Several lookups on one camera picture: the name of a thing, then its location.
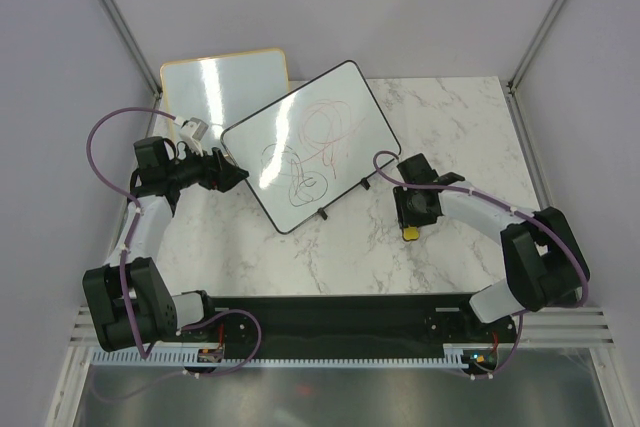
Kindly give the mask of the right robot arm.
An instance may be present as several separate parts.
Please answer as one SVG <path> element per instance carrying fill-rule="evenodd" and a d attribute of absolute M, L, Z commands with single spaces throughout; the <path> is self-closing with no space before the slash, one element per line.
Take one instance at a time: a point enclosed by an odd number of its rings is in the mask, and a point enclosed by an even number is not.
<path fill-rule="evenodd" d="M 402 237 L 419 238 L 441 217 L 462 222 L 502 250 L 505 278 L 472 294 L 457 317 L 459 333 L 480 341 L 494 322 L 548 306 L 572 307 L 588 292 L 589 269 L 564 214 L 513 206 L 454 172 L 440 175 L 425 156 L 397 164 L 393 196 Z"/>

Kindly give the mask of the black-framed whiteboard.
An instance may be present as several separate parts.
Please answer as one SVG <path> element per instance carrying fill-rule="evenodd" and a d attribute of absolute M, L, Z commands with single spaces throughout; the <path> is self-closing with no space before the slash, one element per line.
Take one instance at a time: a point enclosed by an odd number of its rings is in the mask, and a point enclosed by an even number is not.
<path fill-rule="evenodd" d="M 283 235 L 361 187 L 375 173 L 375 154 L 402 151 L 353 60 L 226 128 L 220 142 L 249 173 L 249 189 Z"/>

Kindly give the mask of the yellow bone-shaped eraser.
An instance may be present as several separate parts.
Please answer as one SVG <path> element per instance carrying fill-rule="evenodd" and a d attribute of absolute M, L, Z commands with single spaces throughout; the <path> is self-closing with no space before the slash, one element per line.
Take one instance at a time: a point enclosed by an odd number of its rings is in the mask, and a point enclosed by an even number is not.
<path fill-rule="evenodd" d="M 408 226 L 402 229 L 402 239 L 405 242 L 417 241 L 420 238 L 420 230 L 415 226 Z"/>

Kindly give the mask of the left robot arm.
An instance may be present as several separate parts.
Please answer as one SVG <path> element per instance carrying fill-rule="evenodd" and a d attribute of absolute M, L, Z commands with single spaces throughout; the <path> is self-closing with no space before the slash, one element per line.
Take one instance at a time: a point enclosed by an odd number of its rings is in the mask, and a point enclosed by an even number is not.
<path fill-rule="evenodd" d="M 182 328 L 198 341 L 218 332 L 219 318 L 206 293 L 171 295 L 155 257 L 183 190 L 198 185 L 224 193 L 249 173 L 218 148 L 202 155 L 186 149 L 178 158 L 169 156 L 171 146 L 158 136 L 134 144 L 137 169 L 123 231 L 105 264 L 86 271 L 82 280 L 98 342 L 107 352 L 169 342 Z"/>

